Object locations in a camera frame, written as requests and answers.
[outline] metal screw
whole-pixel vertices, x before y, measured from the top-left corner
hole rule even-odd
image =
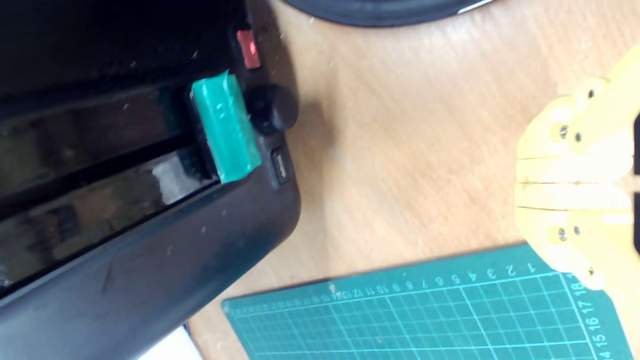
[[[569,127],[567,125],[562,125],[560,128],[560,137],[562,139],[566,139],[567,133],[569,133]]]
[[[566,231],[562,227],[558,229],[558,238],[560,241],[566,241]]]

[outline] wooden table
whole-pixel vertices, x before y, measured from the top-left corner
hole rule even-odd
[[[272,77],[300,93],[287,138],[302,216],[287,241],[191,319],[210,360],[247,359],[221,299],[521,243],[513,185],[525,126],[640,43],[638,0],[496,0],[397,29],[259,3]],[[620,310],[627,337],[640,339]]]

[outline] rubber button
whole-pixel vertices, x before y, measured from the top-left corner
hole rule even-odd
[[[291,180],[293,176],[291,161],[289,154],[283,147],[277,147],[271,151],[271,162],[280,184],[285,184]]]

